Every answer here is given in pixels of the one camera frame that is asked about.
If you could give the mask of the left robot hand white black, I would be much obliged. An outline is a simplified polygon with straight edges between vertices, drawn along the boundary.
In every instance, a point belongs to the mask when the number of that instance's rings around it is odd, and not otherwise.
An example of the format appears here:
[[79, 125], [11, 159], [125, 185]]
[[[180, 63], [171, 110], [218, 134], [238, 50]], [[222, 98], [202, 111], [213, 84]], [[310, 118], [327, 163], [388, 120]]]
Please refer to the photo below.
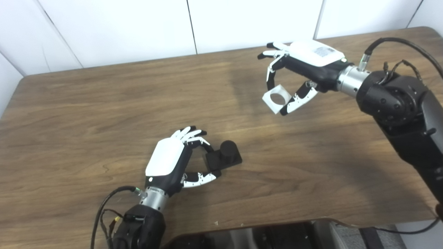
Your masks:
[[221, 177], [220, 170], [212, 172], [186, 172], [193, 149], [201, 146], [213, 152], [211, 144], [204, 139], [206, 131], [188, 126], [160, 140], [145, 169], [145, 188], [156, 188], [168, 197], [182, 188], [193, 188]]

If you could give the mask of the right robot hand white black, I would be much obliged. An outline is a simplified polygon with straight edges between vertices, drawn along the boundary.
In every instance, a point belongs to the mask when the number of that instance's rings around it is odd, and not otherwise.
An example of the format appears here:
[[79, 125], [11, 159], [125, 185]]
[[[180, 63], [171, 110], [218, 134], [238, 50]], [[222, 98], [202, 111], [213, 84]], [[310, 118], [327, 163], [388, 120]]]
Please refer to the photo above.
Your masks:
[[[286, 45], [277, 41], [267, 44], [257, 58], [272, 58], [267, 67], [267, 92], [262, 100], [274, 114], [283, 116], [311, 101], [319, 92], [339, 91], [339, 77], [353, 66], [338, 50], [315, 40], [294, 41]], [[287, 69], [307, 80], [294, 94], [275, 84], [278, 70]]]

